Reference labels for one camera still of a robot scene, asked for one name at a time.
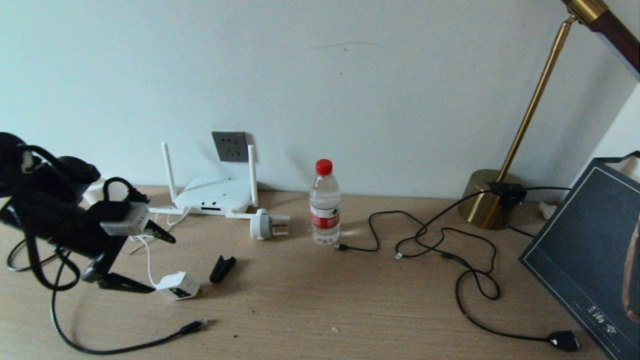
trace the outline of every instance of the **router antenna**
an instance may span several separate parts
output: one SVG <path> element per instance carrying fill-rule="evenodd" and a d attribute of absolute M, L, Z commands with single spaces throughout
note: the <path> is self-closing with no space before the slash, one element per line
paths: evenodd
<path fill-rule="evenodd" d="M 160 145 L 162 145 L 162 153 L 164 155 L 164 167 L 166 169 L 166 176 L 169 179 L 169 192 L 171 193 L 171 201 L 175 203 L 175 183 L 173 182 L 173 170 L 171 169 L 171 159 L 169 158 L 169 147 L 167 146 L 166 142 L 163 142 Z"/>
<path fill-rule="evenodd" d="M 258 206 L 258 183 L 255 180 L 255 146 L 247 145 L 249 152 L 249 183 L 251 186 L 251 203 Z"/>

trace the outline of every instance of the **red bottle label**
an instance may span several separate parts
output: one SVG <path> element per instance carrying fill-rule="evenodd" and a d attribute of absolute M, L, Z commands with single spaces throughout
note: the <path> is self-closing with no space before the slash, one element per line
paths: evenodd
<path fill-rule="evenodd" d="M 320 229 L 331 229 L 340 222 L 340 208 L 318 209 L 311 205 L 311 222 Z"/>

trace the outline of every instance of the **white charger block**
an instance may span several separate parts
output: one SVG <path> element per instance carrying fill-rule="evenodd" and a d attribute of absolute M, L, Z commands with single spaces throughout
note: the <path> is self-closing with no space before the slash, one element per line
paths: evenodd
<path fill-rule="evenodd" d="M 162 295 L 176 301 L 194 297 L 200 289 L 200 283 L 186 272 L 177 272 L 163 277 L 156 289 Z"/>
<path fill-rule="evenodd" d="M 149 208 L 144 202 L 130 202 L 130 204 L 131 209 L 123 220 L 100 222 L 100 226 L 107 234 L 111 236 L 130 236 L 144 233 L 147 223 L 151 220 Z"/>

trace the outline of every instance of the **red bottle cap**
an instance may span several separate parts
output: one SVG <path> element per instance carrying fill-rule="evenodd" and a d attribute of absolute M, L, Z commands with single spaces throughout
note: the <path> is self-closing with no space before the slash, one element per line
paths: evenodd
<path fill-rule="evenodd" d="M 316 163 L 316 173 L 320 176 L 327 176 L 333 171 L 333 164 L 331 160 L 321 159 Z"/>

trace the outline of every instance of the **lamp base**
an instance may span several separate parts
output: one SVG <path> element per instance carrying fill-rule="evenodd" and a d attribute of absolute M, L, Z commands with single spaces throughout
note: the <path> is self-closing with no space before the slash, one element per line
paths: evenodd
<path fill-rule="evenodd" d="M 482 169 L 471 174 L 467 189 L 463 196 L 471 195 L 483 190 L 489 190 L 489 184 L 494 182 L 500 172 L 498 170 Z M 517 177 L 507 174 L 506 183 L 522 183 Z M 500 197 L 492 193 L 482 193 L 473 199 L 469 199 L 460 206 L 458 211 L 466 221 L 484 229 L 503 229 L 504 219 L 511 209 L 498 204 Z"/>

